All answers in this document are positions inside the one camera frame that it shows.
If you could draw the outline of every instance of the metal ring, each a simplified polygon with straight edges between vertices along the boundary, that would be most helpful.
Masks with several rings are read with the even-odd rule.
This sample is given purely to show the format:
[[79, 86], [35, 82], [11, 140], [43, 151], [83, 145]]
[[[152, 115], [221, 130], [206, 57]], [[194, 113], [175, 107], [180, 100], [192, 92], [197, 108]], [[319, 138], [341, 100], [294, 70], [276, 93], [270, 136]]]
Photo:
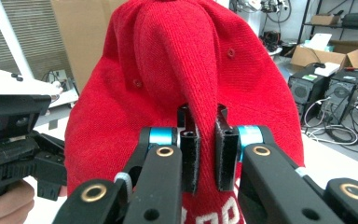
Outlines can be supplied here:
[[170, 147], [161, 147], [159, 149], [157, 149], [157, 154], [160, 157], [169, 157], [173, 154], [173, 149]]
[[[89, 192], [93, 189], [98, 189], [100, 192], [96, 195], [89, 196]], [[81, 193], [81, 200], [86, 203], [93, 203], [100, 200], [107, 192], [106, 186], [103, 184], [94, 184], [83, 190]]]
[[354, 185], [354, 184], [341, 184], [339, 186], [339, 188], [342, 190], [342, 192], [344, 192], [348, 197], [350, 198], [353, 198], [353, 199], [356, 199], [358, 200], [358, 195], [350, 192], [347, 190], [347, 188], [354, 188], [354, 189], [358, 189], [358, 186], [357, 185]]
[[269, 156], [271, 151], [266, 147], [254, 147], [253, 152], [259, 156]]

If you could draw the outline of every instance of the computer tower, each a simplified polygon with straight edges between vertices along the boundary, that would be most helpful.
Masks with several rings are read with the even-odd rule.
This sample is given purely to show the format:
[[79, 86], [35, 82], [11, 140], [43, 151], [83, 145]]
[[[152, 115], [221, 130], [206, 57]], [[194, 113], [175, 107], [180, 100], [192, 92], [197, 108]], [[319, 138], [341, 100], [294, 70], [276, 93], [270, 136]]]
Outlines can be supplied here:
[[318, 118], [329, 124], [340, 124], [350, 113], [358, 97], [358, 70], [341, 70], [331, 76]]
[[319, 106], [310, 107], [316, 101], [324, 98], [328, 87], [329, 77], [315, 75], [315, 67], [309, 66], [289, 77], [288, 85], [295, 99], [298, 117], [303, 124], [319, 112]]

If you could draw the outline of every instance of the knitted fabric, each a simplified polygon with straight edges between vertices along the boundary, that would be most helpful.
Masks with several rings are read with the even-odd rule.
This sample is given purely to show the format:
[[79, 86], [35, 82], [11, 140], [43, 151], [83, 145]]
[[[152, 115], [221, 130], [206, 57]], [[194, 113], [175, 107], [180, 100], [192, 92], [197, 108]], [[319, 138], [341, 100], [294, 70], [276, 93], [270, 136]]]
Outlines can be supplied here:
[[243, 222], [235, 193], [215, 185], [218, 104], [227, 107], [230, 125], [268, 126], [303, 165], [291, 92], [242, 18], [211, 0], [132, 0], [113, 13], [103, 56], [70, 114], [69, 194], [92, 178], [113, 180], [142, 128], [175, 127], [177, 108], [185, 103], [201, 136], [198, 191], [183, 194], [185, 223]]

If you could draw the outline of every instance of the red fabric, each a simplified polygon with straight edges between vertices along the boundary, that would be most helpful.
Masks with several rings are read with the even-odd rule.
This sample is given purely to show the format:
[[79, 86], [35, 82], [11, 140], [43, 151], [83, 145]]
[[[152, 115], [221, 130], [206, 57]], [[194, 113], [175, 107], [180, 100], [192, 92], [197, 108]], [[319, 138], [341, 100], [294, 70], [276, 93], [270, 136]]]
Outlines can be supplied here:
[[292, 95], [242, 18], [210, 0], [137, 0], [114, 12], [103, 56], [71, 112], [65, 135], [69, 193], [92, 178], [113, 180], [141, 129], [175, 127], [184, 103], [202, 139], [198, 192], [183, 198], [186, 223], [242, 223], [234, 193], [215, 186], [218, 103], [227, 107], [230, 125], [267, 125], [303, 165]]

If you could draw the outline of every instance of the open cardboard box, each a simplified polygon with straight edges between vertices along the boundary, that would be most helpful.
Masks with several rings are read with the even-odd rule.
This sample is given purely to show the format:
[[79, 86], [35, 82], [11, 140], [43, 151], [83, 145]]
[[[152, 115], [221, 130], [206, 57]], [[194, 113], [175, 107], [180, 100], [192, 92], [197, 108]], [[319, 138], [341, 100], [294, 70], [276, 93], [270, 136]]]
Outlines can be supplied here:
[[338, 23], [339, 19], [340, 19], [339, 16], [318, 14], [312, 17], [310, 23], [314, 25], [335, 25]]
[[126, 0], [50, 0], [81, 92], [103, 54], [112, 12]]
[[330, 40], [333, 52], [296, 46], [291, 64], [305, 67], [311, 63], [338, 63], [340, 68], [358, 68], [358, 41]]

